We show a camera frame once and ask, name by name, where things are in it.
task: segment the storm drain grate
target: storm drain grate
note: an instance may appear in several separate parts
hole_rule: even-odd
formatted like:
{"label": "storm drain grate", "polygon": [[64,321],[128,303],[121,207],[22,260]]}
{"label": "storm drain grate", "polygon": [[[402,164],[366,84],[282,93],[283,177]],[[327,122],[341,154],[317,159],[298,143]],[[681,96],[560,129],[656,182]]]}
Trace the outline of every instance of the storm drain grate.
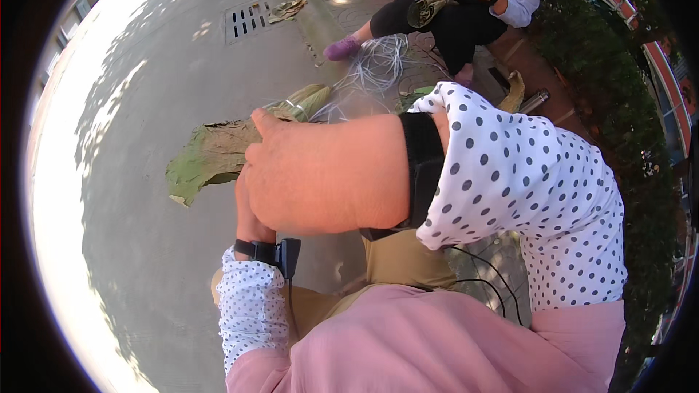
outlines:
{"label": "storm drain grate", "polygon": [[228,9],[224,17],[226,44],[233,44],[244,37],[271,28],[272,25],[267,22],[269,10],[270,4],[265,0]]}

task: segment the pink shirt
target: pink shirt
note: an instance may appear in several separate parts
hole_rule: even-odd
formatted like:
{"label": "pink shirt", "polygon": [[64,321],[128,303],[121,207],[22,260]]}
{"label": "pink shirt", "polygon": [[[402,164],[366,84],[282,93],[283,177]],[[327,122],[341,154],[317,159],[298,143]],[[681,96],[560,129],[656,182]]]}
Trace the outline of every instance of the pink shirt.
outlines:
{"label": "pink shirt", "polygon": [[462,293],[367,290],[294,345],[251,350],[228,392],[606,392],[624,303],[538,310],[531,329]]}

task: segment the black pants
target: black pants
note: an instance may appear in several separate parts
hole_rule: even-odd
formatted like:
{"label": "black pants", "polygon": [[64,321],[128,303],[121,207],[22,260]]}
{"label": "black pants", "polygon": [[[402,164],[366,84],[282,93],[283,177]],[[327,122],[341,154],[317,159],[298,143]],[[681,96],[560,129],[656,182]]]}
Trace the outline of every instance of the black pants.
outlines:
{"label": "black pants", "polygon": [[459,73],[465,64],[473,62],[475,47],[498,39],[507,23],[490,14],[485,0],[456,0],[458,5],[443,7],[432,21],[420,29],[407,23],[407,9],[415,0],[394,0],[378,10],[371,18],[371,34],[385,37],[392,34],[432,32],[449,73]]}

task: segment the white polka dot sleeve cover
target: white polka dot sleeve cover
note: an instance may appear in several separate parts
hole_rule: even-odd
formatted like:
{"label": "white polka dot sleeve cover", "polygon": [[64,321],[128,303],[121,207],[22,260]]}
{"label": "white polka dot sleeve cover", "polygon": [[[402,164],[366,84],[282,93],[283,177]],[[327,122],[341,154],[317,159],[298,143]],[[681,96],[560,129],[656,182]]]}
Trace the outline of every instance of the white polka dot sleeve cover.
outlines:
{"label": "white polka dot sleeve cover", "polygon": [[280,293],[284,277],[279,269],[259,261],[236,261],[233,248],[223,254],[219,335],[223,338],[224,368],[228,375],[240,355],[259,348],[286,349],[289,325]]}
{"label": "white polka dot sleeve cover", "polygon": [[596,146],[453,82],[438,83],[409,111],[449,118],[445,165],[417,230],[425,246],[516,230],[532,310],[621,299],[624,204]]}

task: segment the shrub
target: shrub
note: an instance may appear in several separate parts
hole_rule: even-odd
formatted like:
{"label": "shrub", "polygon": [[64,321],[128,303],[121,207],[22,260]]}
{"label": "shrub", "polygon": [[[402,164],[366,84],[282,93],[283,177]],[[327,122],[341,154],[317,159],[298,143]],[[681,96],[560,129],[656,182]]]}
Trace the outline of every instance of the shrub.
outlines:
{"label": "shrub", "polygon": [[581,120],[615,171],[624,198],[626,330],[610,391],[627,391],[666,308],[678,248],[679,199],[663,128],[628,50],[631,31],[613,31],[586,0],[542,0],[529,34],[570,83]]}

